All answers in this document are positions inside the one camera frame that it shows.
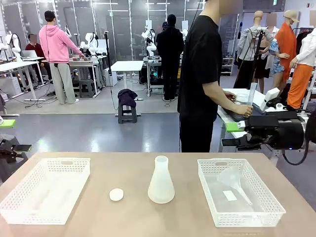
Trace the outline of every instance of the person in pink hoodie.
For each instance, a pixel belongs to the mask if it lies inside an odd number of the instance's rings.
[[[79,99],[75,97],[71,79],[68,47],[81,57],[83,57],[83,53],[68,38],[66,33],[56,25],[57,20],[53,11],[46,11],[44,15],[47,25],[39,31],[39,40],[45,58],[50,65],[57,99],[60,104],[65,104],[66,98],[68,104],[76,103]]]

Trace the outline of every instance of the man's hand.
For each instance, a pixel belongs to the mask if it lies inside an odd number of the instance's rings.
[[[236,105],[234,112],[245,117],[252,115],[253,107],[251,105]]]
[[[229,92],[229,91],[224,91],[224,94],[226,95],[227,99],[235,102],[236,101],[236,95]]]
[[[296,68],[297,65],[297,57],[293,58],[292,61],[290,62],[290,68]]]
[[[278,57],[279,57],[279,58],[286,58],[286,59],[288,59],[288,58],[290,58],[290,55],[287,54],[287,53],[280,53],[280,54],[278,55]]]

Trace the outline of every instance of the conical flask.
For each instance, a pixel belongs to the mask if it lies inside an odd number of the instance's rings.
[[[151,201],[164,204],[170,202],[175,195],[173,183],[168,170],[168,158],[158,156],[155,159],[155,170],[148,188]]]

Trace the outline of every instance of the perforated basket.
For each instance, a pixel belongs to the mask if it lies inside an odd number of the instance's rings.
[[[0,203],[0,214],[8,224],[64,225],[89,175],[89,158],[43,158]]]
[[[282,215],[286,213],[247,160],[214,158],[199,159],[197,163],[198,175],[216,227],[275,227]],[[229,192],[233,192],[238,198],[237,200],[228,201],[218,189],[210,188],[216,187],[213,185],[217,182],[216,177],[231,166],[238,166],[243,184],[248,187],[248,197],[253,202],[253,206],[247,205],[234,189]],[[221,201],[215,202],[213,199],[215,196],[218,198],[217,200],[223,200],[225,211],[220,211],[216,206]],[[242,203],[240,207],[247,209],[246,212],[236,211],[240,203]]]

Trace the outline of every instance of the white disc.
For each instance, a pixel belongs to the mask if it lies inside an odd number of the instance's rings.
[[[119,201],[123,198],[124,191],[122,189],[112,189],[110,191],[110,199],[112,201]]]

